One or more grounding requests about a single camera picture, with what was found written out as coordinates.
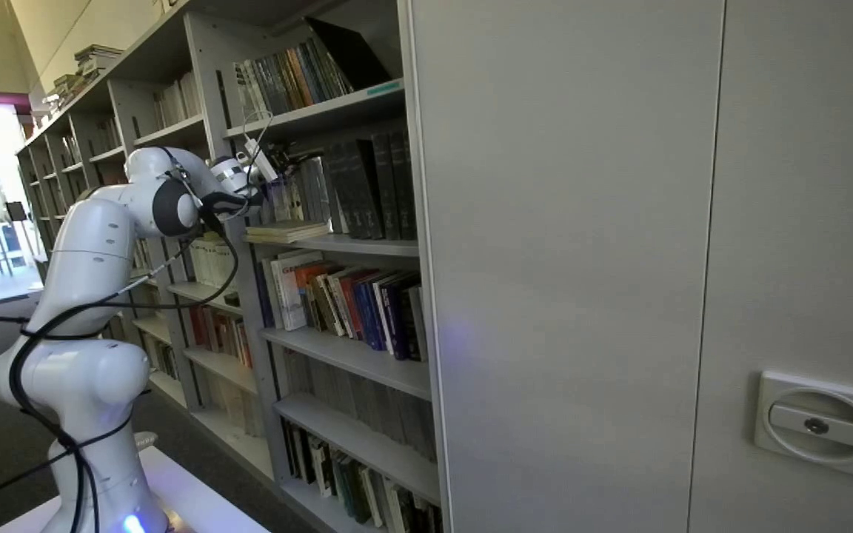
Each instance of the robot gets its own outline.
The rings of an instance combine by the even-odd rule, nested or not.
[[[130,287],[130,249],[139,237],[187,237],[258,192],[240,160],[204,166],[181,148],[136,148],[127,184],[101,187],[77,201],[56,234],[44,293],[21,338],[0,352],[0,400],[39,418],[56,441],[50,471],[59,512],[44,533],[163,533],[136,459],[130,409],[148,382],[148,355],[98,338]]]

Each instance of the floor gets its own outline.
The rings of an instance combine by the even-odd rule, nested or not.
[[[0,314],[30,314],[30,308],[39,302],[39,290],[41,281],[36,269],[15,269],[12,275],[0,275]],[[15,335],[18,326],[0,323],[0,349],[9,346]],[[195,426],[195,420],[166,397],[157,397],[154,391],[139,397],[133,429],[154,432],[157,447],[166,456],[172,456],[237,509],[252,515],[270,533],[317,530],[314,521],[299,515],[299,509],[293,509],[272,483],[228,456],[228,450],[213,435]],[[0,480],[39,465],[47,444],[50,435],[39,423],[0,403]],[[50,471],[39,471],[3,489],[0,524],[24,515],[53,495],[56,489],[50,483]]]

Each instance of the bookshelf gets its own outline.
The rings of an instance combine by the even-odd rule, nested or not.
[[[311,56],[320,44],[311,38],[320,36],[308,30],[305,18],[361,33],[385,77],[335,92],[338,83],[332,86],[320,56]],[[432,524],[441,515],[427,346],[406,355],[400,341],[382,338],[382,346],[373,346],[358,332],[349,338],[347,329],[332,332],[323,323],[278,329],[278,308],[272,308],[278,287],[264,272],[284,255],[311,255],[335,264],[344,275],[391,278],[397,269],[403,287],[418,278],[415,237],[382,231],[376,240],[358,240],[355,219],[349,219],[361,207],[352,201],[367,201],[364,207],[376,201],[376,210],[391,213],[406,207],[400,195],[382,198],[379,187],[391,172],[406,172],[403,178],[412,181],[409,160],[373,160],[376,148],[400,154],[379,142],[406,133],[403,38],[394,0],[181,3],[18,154],[33,219],[47,249],[53,249],[68,207],[86,190],[127,181],[121,169],[136,148],[178,145],[201,160],[216,160],[261,136],[264,145],[278,145],[299,160],[287,178],[270,187],[267,204],[249,219],[228,222],[225,237],[237,255],[237,275],[219,296],[213,290],[225,278],[225,255],[219,255],[219,240],[204,237],[193,243],[204,252],[190,246],[190,255],[130,293],[130,302],[157,302],[169,311],[124,311],[121,335],[145,346],[151,391],[187,409],[228,453],[272,480],[329,530],[403,530],[400,503],[394,503],[394,521],[376,524],[370,515],[373,506],[403,497],[418,500]],[[299,89],[287,86],[290,98],[302,95],[278,113],[246,115],[252,92],[237,86],[234,71],[252,59],[278,65],[278,77],[284,68],[302,68]],[[358,145],[355,157],[370,151],[370,163],[379,163],[382,181],[373,184],[370,198],[347,198],[344,190],[332,190],[329,166],[335,169],[332,145],[338,142]],[[299,222],[323,222],[332,234],[293,243],[246,240],[246,228]],[[178,240],[142,237],[133,275],[178,249]],[[376,308],[367,311],[385,314],[385,302],[373,293],[370,305]],[[347,471],[338,480],[314,480],[305,456],[317,450]],[[344,483],[352,477],[364,480],[364,503],[347,495]]]

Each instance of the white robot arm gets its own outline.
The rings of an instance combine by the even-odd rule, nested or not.
[[[56,432],[50,456],[62,456],[53,462],[62,506],[47,533],[166,530],[130,432],[148,358],[139,346],[101,341],[95,332],[116,311],[107,302],[118,302],[130,284],[130,252],[139,237],[193,234],[201,219],[213,219],[207,210],[216,201],[240,207],[255,195],[249,166],[222,160],[207,169],[181,148],[139,148],[124,172],[127,184],[101,187],[68,210],[41,302],[24,335],[0,355],[0,400],[33,412]]]

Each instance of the white metal panel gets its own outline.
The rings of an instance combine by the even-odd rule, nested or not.
[[[853,530],[853,477],[752,444],[755,373],[853,385],[853,3],[729,3],[693,533]]]
[[[684,530],[720,3],[409,9],[453,530]]]

